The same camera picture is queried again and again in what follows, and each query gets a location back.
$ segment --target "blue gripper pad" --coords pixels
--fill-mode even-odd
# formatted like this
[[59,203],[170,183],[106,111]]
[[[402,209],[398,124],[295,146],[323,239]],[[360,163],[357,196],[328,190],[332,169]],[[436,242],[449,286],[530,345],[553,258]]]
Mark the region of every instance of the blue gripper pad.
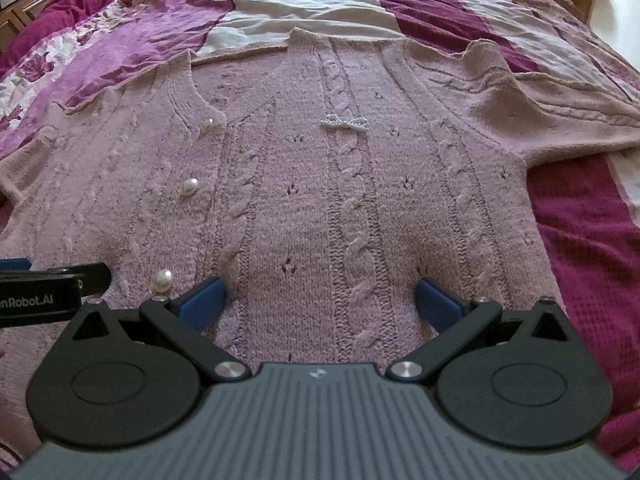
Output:
[[29,270],[31,262],[28,258],[10,258],[0,260],[0,270]]
[[196,332],[202,332],[225,309],[226,288],[222,280],[209,278],[172,301],[175,316]]
[[419,280],[415,286],[415,307],[418,315],[438,333],[444,332],[463,317],[462,305],[428,280]]

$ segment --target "gray ribbed panel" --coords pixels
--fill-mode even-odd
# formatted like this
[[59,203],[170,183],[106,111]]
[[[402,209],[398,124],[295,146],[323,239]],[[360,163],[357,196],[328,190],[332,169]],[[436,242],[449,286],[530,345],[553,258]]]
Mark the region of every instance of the gray ribbed panel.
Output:
[[[325,375],[314,378],[321,368]],[[594,447],[501,452],[443,419],[420,386],[372,365],[265,364],[213,388],[161,440],[89,454],[43,446],[15,480],[622,480]]]

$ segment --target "knit cardigan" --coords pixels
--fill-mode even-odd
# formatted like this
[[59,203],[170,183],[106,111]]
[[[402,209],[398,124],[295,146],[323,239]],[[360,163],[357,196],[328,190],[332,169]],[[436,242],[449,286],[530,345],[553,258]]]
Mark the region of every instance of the knit cardigan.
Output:
[[[171,297],[217,275],[228,303],[207,335],[254,370],[386,365],[432,333],[415,311],[421,276],[506,308],[560,298],[527,168],[639,141],[622,94],[514,74],[489,41],[444,54],[295,30],[51,104],[0,162],[15,207],[0,256],[105,262],[113,308],[148,298],[159,269]],[[36,443],[26,384],[60,329],[0,334],[0,436],[23,452]]]

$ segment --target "silver screw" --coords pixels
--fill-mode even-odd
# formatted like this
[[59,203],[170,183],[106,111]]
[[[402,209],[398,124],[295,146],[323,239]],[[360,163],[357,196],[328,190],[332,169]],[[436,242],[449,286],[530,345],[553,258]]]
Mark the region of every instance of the silver screw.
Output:
[[225,379],[237,379],[246,372],[246,366],[238,361],[222,361],[213,371]]
[[391,365],[391,373],[403,379],[412,379],[422,373],[422,367],[413,361],[400,361]]

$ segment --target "white wall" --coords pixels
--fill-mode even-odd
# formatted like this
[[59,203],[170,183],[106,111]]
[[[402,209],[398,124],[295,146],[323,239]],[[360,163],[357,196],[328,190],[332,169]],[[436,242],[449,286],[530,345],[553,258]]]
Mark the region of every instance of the white wall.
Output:
[[640,70],[640,0],[594,0],[590,25]]

